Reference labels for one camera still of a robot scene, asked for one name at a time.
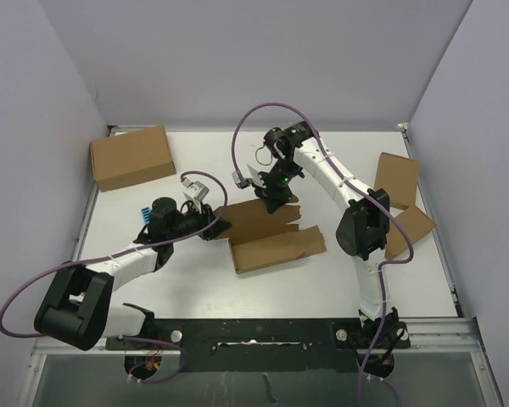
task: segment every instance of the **gray wall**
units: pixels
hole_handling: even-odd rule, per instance
[[[509,406],[509,0],[475,0],[411,122],[411,144]]]
[[[41,0],[110,124],[230,127],[273,99],[323,130],[409,120],[470,2]]]
[[[71,256],[91,179],[87,144],[105,132],[36,0],[0,1],[0,306]],[[10,329],[33,332],[48,282],[20,297]],[[0,334],[0,407],[14,405],[32,345]]]

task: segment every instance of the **folded cardboard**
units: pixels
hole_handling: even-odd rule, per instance
[[[219,238],[228,238],[238,274],[326,251],[318,226],[301,231],[290,223],[300,217],[298,205],[286,204],[270,215],[264,202],[254,199],[228,206],[223,217],[232,228]]]
[[[91,142],[92,173],[102,191],[176,173],[162,125]]]
[[[435,223],[428,218],[417,206],[411,206],[396,216],[396,220],[407,231],[413,243],[429,234],[435,228]],[[406,240],[394,223],[390,222],[390,231],[387,235],[387,246],[384,257],[393,259],[407,250]]]
[[[420,164],[390,153],[381,153],[375,177],[375,189],[383,188],[390,197],[390,206],[407,209],[415,206]]]

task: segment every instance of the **purple cable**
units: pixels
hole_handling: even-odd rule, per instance
[[[136,248],[128,248],[126,250],[123,250],[122,252],[111,254],[110,256],[103,256],[103,257],[97,257],[95,259],[85,259],[85,260],[77,260],[77,261],[71,261],[71,262],[63,263],[62,265],[57,265],[56,267],[53,267],[52,269],[46,270],[43,273],[40,273],[37,276],[32,277],[28,282],[26,282],[25,284],[23,284],[22,286],[17,288],[14,291],[14,293],[11,294],[8,299],[6,299],[6,302],[3,304],[2,308],[0,309],[0,332],[3,333],[4,335],[9,336],[9,337],[19,337],[19,338],[44,337],[45,336],[45,335],[42,335],[41,333],[17,333],[17,332],[11,332],[9,329],[7,329],[3,325],[3,316],[6,313],[6,311],[8,310],[9,305],[11,305],[11,303],[13,303],[13,301],[15,301],[15,299],[19,296],[19,294],[21,294],[29,286],[31,286],[32,284],[34,284],[38,280],[41,280],[45,276],[49,276],[50,274],[56,273],[59,270],[63,270],[63,269],[66,269],[66,268],[69,268],[69,267],[73,267],[73,266],[76,266],[76,265],[93,265],[95,263],[100,263],[102,261],[112,260],[112,259],[116,259],[118,257],[125,256],[125,255],[133,253],[133,252],[135,252],[137,250],[144,250],[146,248],[157,248],[159,246],[164,246],[166,244],[177,243],[177,242],[180,242],[180,241],[183,241],[183,240],[187,240],[190,237],[195,237],[195,236],[199,235],[200,233],[203,233],[204,231],[207,231],[209,228],[211,228],[215,223],[217,223],[221,219],[221,217],[224,215],[224,213],[225,213],[225,211],[227,209],[227,205],[228,205],[228,192],[227,192],[227,189],[224,187],[222,182],[220,182],[218,179],[216,179],[211,174],[208,174],[208,173],[203,172],[203,171],[187,171],[187,172],[183,172],[180,175],[181,180],[183,180],[185,178],[185,176],[188,176],[188,175],[191,175],[191,174],[192,175],[196,175],[196,176],[206,176],[206,177],[210,178],[211,180],[216,182],[216,184],[221,188],[222,194],[224,196],[224,203],[222,205],[222,211],[220,211],[220,213],[206,227],[203,227],[199,231],[191,233],[190,235],[186,235],[185,237],[179,237],[177,239],[166,240],[164,242],[145,244],[143,246],[139,246],[139,247],[136,247]]]
[[[254,106],[246,114],[244,114],[243,117],[241,118],[241,120],[239,121],[238,126],[236,127],[236,130],[234,131],[234,134],[232,136],[232,163],[234,165],[234,169],[238,173],[238,178],[239,178],[240,181],[243,181],[244,178],[243,178],[243,175],[241,174],[240,169],[238,168],[238,162],[236,160],[236,152],[235,152],[236,138],[238,137],[239,129],[241,128],[241,126],[244,123],[244,121],[246,121],[246,119],[253,112],[255,112],[258,109],[262,109],[262,108],[265,108],[265,107],[268,107],[268,106],[277,106],[277,107],[280,107],[280,108],[285,108],[285,109],[288,109],[288,110],[292,110],[299,117],[301,117],[302,120],[310,127],[311,132],[313,133],[313,137],[316,139],[316,142],[319,145],[319,148],[321,149],[322,153],[326,157],[326,161],[328,162],[330,167],[332,167],[333,171],[338,175],[339,178],[341,178],[342,180],[344,179],[343,173],[339,170],[337,165],[332,161],[332,158],[326,154],[326,149],[324,148],[324,145],[322,144],[321,137],[320,137],[318,131],[316,130],[315,126],[311,122],[311,120],[309,120],[309,118],[307,118],[307,116],[305,116],[305,114],[303,114],[302,112],[300,112],[299,110],[297,110],[293,106],[290,106],[290,105],[285,104],[285,103],[279,103],[279,102],[268,102],[268,103],[262,103],[262,104],[259,104],[257,106]],[[365,193],[362,190],[360,190],[357,187],[355,187],[350,181],[344,180],[344,183],[345,183],[345,185],[347,187],[349,187],[350,189],[352,189],[353,191],[355,191],[356,193],[361,195],[363,198],[365,198],[368,201],[370,201],[370,203],[374,204],[381,212],[383,212],[384,215],[387,216],[392,223],[394,223],[396,228],[398,228],[398,230],[400,231],[401,235],[406,240],[407,247],[409,248],[409,256],[407,256],[407,259],[403,259],[403,260],[385,260],[385,261],[382,261],[381,263],[379,263],[379,265],[378,265],[379,281],[381,282],[381,294],[382,294],[382,299],[383,299],[383,312],[382,312],[382,315],[381,315],[381,322],[379,323],[379,327],[378,327],[378,329],[377,329],[377,331],[375,333],[375,336],[373,337],[373,340],[370,343],[370,346],[368,347],[368,349],[366,351],[366,355],[364,356],[364,359],[363,359],[363,361],[361,363],[360,372],[359,372],[359,375],[358,375],[357,392],[358,392],[358,401],[359,401],[359,404],[361,404],[362,376],[363,376],[364,370],[366,369],[367,360],[369,359],[370,354],[373,351],[373,348],[375,348],[377,340],[379,339],[379,335],[381,335],[381,331],[383,330],[384,321],[386,319],[386,311],[387,311],[386,301],[387,301],[387,295],[386,295],[386,290],[384,288],[383,266],[385,266],[385,265],[403,265],[405,263],[409,263],[411,260],[413,260],[414,251],[413,251],[413,244],[411,243],[411,239],[409,238],[409,236],[407,236],[406,230],[403,228],[402,225],[400,225],[400,223],[390,214],[390,212],[386,208],[384,208],[376,199],[370,197],[367,193]]]
[[[170,379],[177,376],[181,371],[185,368],[185,365],[187,365],[187,351],[174,343],[159,341],[156,339],[144,339],[142,337],[123,337],[124,340],[128,342],[138,342],[138,343],[152,343],[155,345],[160,346],[166,346],[168,348],[172,348],[175,350],[178,350],[182,354],[182,362],[179,365],[177,369],[175,369],[172,373],[170,373],[168,376],[164,376],[160,379],[150,379],[150,380],[141,380],[140,383],[142,384],[159,384],[169,381]],[[145,362],[138,363],[137,365],[134,365],[129,371],[128,375],[133,375],[134,370],[136,370],[138,367],[145,366]]]

